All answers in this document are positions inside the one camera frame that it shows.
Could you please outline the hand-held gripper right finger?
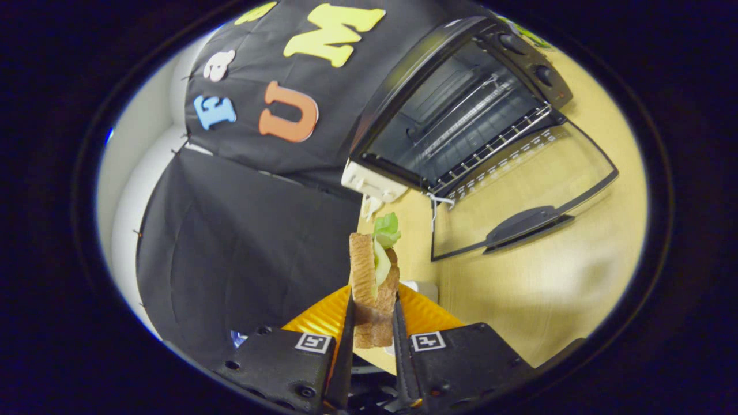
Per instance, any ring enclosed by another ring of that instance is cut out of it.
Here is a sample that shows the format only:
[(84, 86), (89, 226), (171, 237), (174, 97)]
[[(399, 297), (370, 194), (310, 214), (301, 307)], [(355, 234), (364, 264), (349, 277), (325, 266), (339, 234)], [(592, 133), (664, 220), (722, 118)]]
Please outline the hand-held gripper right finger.
[(393, 314), (396, 388), (408, 413), (446, 413), (524, 384), (535, 368), (487, 323), (464, 324), (400, 285)]

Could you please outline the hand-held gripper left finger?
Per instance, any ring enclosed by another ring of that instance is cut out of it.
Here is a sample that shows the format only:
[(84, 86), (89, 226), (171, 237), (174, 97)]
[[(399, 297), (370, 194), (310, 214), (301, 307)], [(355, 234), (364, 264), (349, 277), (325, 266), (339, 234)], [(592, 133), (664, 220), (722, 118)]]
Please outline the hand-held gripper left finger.
[(261, 326), (216, 373), (260, 398), (303, 414), (346, 414), (351, 389), (354, 302), (350, 286), (282, 327)]

